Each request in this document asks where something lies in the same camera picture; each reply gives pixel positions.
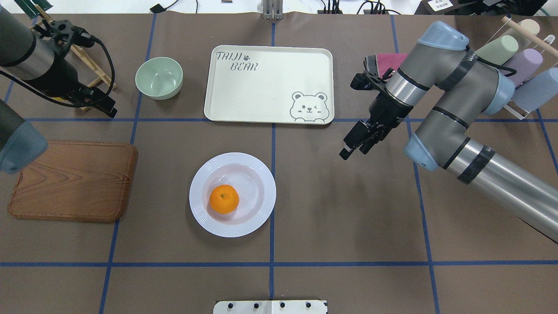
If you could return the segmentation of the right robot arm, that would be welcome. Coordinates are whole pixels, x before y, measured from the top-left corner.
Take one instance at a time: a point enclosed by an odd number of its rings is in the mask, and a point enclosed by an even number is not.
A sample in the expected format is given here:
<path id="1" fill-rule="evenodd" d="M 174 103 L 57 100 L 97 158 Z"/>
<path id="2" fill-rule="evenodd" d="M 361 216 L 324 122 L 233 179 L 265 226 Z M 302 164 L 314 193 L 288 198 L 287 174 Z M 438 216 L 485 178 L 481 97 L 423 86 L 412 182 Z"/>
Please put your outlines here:
<path id="1" fill-rule="evenodd" d="M 444 94 L 403 148 L 429 171 L 442 168 L 514 213 L 552 241 L 558 239 L 557 190 L 466 135 L 479 115 L 492 115 L 514 94 L 512 81 L 480 58 L 469 39 L 441 21 L 430 25 L 398 69 L 379 70 L 379 55 L 364 58 L 350 86 L 378 91 L 370 117 L 344 138 L 340 156 L 367 154 L 398 127 L 431 87 Z"/>

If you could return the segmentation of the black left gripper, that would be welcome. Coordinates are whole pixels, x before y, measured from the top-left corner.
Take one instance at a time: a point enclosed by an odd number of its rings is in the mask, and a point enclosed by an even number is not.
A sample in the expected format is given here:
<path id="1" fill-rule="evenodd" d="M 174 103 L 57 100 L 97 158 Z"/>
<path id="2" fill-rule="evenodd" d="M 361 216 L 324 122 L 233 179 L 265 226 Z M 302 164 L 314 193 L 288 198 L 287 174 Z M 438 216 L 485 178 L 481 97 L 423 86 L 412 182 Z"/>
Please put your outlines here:
<path id="1" fill-rule="evenodd" d="M 76 78 L 66 74 L 57 75 L 59 88 L 62 94 L 58 98 L 66 102 L 57 101 L 58 105 L 70 108 L 93 107 L 105 113 L 113 119 L 118 110 L 114 107 L 114 100 L 110 98 L 110 92 L 114 87 L 114 80 L 110 80 L 109 89 L 106 92 L 100 91 L 96 87 L 88 87 L 81 84 Z"/>

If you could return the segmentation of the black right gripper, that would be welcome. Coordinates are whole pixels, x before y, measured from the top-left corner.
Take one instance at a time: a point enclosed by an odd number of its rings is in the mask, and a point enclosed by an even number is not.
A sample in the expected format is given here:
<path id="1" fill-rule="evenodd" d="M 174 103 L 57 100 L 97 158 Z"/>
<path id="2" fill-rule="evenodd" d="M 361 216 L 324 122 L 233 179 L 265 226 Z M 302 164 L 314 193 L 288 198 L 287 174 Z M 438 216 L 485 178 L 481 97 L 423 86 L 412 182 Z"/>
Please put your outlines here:
<path id="1" fill-rule="evenodd" d="M 362 154 L 367 154 L 374 145 L 383 141 L 392 129 L 398 127 L 412 109 L 412 106 L 403 105 L 392 97 L 379 94 L 369 108 L 369 119 L 358 121 L 345 136 L 340 157 L 347 160 L 355 151 L 355 147 L 359 147 Z"/>

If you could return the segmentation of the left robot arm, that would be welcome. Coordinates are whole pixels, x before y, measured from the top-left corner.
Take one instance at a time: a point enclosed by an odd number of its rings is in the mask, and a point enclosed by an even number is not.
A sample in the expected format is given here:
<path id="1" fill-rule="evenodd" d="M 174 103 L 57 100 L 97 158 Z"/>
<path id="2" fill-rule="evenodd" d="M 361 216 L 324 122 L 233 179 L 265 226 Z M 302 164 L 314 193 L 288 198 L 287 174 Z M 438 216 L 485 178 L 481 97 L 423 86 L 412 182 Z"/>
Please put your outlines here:
<path id="1" fill-rule="evenodd" d="M 91 48 L 98 44 L 115 71 L 103 42 L 69 20 L 46 22 L 45 26 L 26 27 L 6 10 L 0 11 L 1 75 L 34 95 L 72 109 L 92 107 L 114 118 L 115 101 L 110 97 L 114 84 L 103 92 L 78 79 L 78 72 L 66 56 L 72 45 Z M 5 101 L 1 101 L 1 171 L 14 174 L 35 161 L 48 148 L 43 135 Z"/>

